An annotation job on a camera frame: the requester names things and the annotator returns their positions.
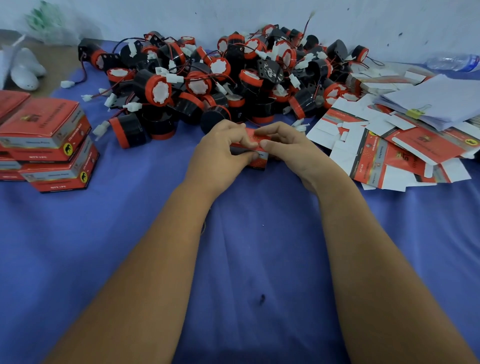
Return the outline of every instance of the right hand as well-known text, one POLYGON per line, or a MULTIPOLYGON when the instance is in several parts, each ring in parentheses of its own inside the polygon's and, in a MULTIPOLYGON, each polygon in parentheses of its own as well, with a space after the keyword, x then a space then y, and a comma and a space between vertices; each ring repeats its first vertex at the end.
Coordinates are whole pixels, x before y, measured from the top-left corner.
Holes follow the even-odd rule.
POLYGON ((332 179, 348 177, 304 133, 284 122, 278 121, 258 128, 255 134, 272 137, 272 140, 262 140, 260 146, 269 154, 283 160, 313 193, 318 194, 324 183, 331 182, 332 179))

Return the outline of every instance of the yellow circle logo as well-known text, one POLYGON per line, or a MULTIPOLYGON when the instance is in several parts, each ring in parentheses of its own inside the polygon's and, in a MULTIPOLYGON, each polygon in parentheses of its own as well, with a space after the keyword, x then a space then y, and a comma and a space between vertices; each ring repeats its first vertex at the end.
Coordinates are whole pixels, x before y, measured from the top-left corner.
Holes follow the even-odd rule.
POLYGON ((65 155, 67 156, 71 156, 72 153, 73 153, 73 147, 70 143, 65 143, 63 145, 63 152, 65 153, 65 155))
POLYGON ((87 183, 87 181, 88 181, 88 174, 87 174, 86 172, 80 173, 80 180, 82 181, 82 183, 87 183))
POLYGON ((465 139, 465 143, 467 143, 469 146, 478 145, 478 142, 475 139, 465 139))

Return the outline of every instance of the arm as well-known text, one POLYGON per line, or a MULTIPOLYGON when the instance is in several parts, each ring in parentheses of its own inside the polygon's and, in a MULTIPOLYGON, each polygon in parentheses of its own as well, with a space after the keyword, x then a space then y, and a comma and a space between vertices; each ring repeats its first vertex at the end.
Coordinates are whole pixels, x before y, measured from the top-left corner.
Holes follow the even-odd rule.
POLYGON ((213 201, 256 152, 232 156, 229 146, 255 147, 244 125, 222 121, 196 147, 184 182, 150 230, 45 363, 169 363, 187 311, 198 243, 213 201))
POLYGON ((352 363, 478 363, 343 170, 284 123, 262 141, 318 196, 335 301, 352 363))

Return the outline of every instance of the plastic bottle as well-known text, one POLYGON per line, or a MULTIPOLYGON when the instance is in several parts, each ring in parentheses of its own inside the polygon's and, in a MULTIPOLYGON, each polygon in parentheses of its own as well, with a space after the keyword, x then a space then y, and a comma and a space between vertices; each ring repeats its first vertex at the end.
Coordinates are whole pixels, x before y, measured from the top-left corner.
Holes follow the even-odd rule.
POLYGON ((436 53, 427 59, 427 67, 432 70, 473 72, 480 70, 480 56, 452 52, 436 53))

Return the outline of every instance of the hand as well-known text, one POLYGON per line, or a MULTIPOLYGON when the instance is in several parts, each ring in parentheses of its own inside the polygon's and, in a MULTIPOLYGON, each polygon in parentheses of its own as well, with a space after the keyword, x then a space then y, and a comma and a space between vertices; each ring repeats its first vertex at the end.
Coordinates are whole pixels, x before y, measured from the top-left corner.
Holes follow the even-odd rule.
POLYGON ((304 133, 284 122, 275 122, 255 130, 257 135, 270 135, 272 140, 262 140, 260 146, 269 154, 283 160, 303 185, 318 194, 324 182, 332 178, 344 178, 345 172, 324 152, 312 143, 304 133))
POLYGON ((230 144, 240 143, 255 148, 245 130, 245 124, 222 120, 205 135, 195 148, 184 183, 200 189, 212 202, 235 180, 241 170, 258 158, 257 152, 246 152, 238 156, 230 153, 230 144))

